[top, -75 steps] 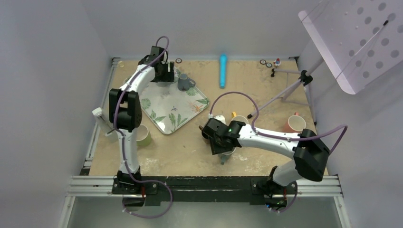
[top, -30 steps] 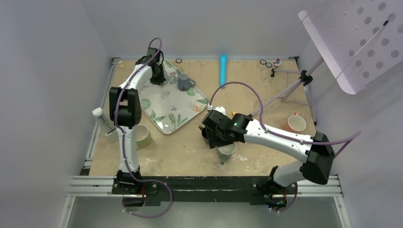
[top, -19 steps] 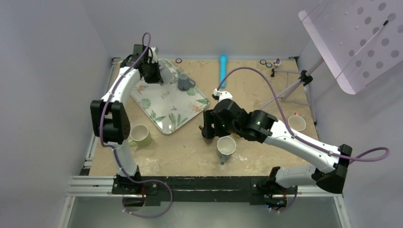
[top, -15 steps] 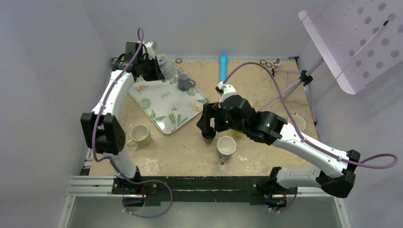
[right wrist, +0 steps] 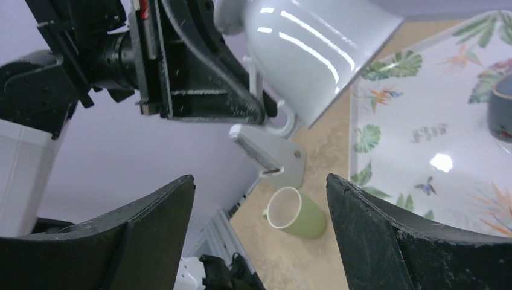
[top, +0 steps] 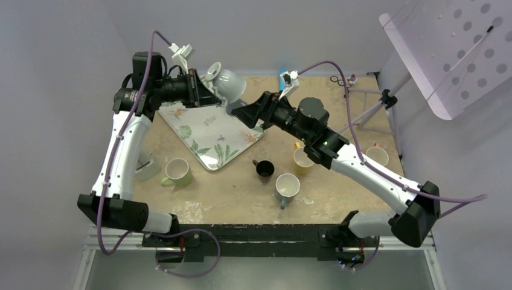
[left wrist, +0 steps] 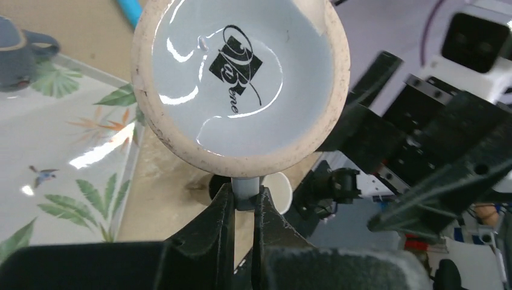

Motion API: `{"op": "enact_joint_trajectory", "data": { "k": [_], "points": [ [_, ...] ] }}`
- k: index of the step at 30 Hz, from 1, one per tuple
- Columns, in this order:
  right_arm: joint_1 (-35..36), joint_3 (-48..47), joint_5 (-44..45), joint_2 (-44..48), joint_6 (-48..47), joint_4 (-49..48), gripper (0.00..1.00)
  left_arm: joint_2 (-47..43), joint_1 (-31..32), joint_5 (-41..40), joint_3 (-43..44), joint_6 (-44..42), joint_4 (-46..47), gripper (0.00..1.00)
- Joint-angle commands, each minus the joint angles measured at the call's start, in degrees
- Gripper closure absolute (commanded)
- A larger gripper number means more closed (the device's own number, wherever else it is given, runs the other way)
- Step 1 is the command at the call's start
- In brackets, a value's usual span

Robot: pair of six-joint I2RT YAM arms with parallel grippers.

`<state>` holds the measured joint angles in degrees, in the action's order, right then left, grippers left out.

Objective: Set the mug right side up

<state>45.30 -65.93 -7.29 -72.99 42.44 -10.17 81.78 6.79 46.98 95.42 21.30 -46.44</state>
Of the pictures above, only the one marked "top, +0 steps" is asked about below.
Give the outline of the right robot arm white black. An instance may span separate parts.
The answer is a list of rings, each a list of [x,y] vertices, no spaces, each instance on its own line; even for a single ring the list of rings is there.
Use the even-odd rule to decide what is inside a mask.
[[[257,101],[231,113],[248,128],[261,121],[262,129],[276,126],[301,140],[315,164],[351,178],[390,206],[391,211],[350,213],[339,229],[343,244],[353,246],[370,236],[394,236],[418,248],[439,219],[439,188],[430,181],[408,180],[359,155],[355,144],[328,127],[330,114],[320,99],[304,98],[294,108],[286,97],[265,91]]]

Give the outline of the pink mug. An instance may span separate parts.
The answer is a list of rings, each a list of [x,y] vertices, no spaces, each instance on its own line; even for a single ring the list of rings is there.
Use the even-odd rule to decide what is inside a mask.
[[[365,155],[382,166],[386,166],[389,163],[389,155],[379,143],[374,143],[371,147],[367,148]]]

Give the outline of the yellow mug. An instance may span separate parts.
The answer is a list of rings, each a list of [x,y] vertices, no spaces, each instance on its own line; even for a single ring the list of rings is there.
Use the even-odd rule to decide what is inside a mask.
[[[307,156],[304,148],[298,141],[294,142],[294,149],[293,166],[295,173],[298,175],[308,174],[312,170],[314,162]]]

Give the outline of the light grey mug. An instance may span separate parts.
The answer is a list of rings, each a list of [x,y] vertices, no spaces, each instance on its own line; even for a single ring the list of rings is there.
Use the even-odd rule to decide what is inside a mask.
[[[213,63],[200,76],[202,84],[222,102],[231,104],[240,99],[246,89],[246,80],[224,68],[220,62]]]

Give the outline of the dark grey mug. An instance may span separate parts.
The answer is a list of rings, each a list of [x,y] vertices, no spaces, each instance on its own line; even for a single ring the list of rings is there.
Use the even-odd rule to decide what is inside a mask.
[[[275,189],[281,210],[284,210],[293,201],[300,190],[300,186],[299,179],[291,173],[283,173],[276,179]]]

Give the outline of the brown small mug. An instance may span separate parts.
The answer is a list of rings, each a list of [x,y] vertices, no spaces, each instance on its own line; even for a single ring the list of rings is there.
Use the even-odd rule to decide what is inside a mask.
[[[270,178],[275,173],[274,164],[268,160],[257,161],[253,159],[252,163],[258,176],[261,178]]]

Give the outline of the blue grey textured mug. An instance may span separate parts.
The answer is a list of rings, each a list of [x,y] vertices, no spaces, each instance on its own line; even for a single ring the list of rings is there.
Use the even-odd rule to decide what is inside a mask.
[[[234,109],[237,109],[237,108],[240,108],[240,107],[243,107],[243,106],[246,106],[248,103],[242,99],[238,99],[230,104],[228,104],[226,107],[225,107],[225,111],[226,113],[229,115],[229,116],[232,116],[232,111]]]

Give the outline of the light green mug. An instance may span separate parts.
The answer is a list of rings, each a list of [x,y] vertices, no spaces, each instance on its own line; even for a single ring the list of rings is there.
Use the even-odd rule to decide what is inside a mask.
[[[163,187],[185,186],[192,182],[193,175],[189,163],[182,158],[170,160],[165,166],[165,177],[161,179]]]

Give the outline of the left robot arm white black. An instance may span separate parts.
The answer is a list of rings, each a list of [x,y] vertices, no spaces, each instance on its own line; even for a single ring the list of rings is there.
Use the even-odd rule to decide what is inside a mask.
[[[166,102],[179,102],[186,108],[224,106],[225,98],[205,86],[184,53],[174,53],[172,61],[179,74],[171,77],[160,53],[137,52],[133,72],[114,96],[113,127],[106,159],[89,194],[80,194],[79,209],[98,228],[133,232],[154,232],[165,247],[175,246],[180,231],[173,215],[149,210],[133,201],[135,172],[142,142],[152,125],[155,112]]]

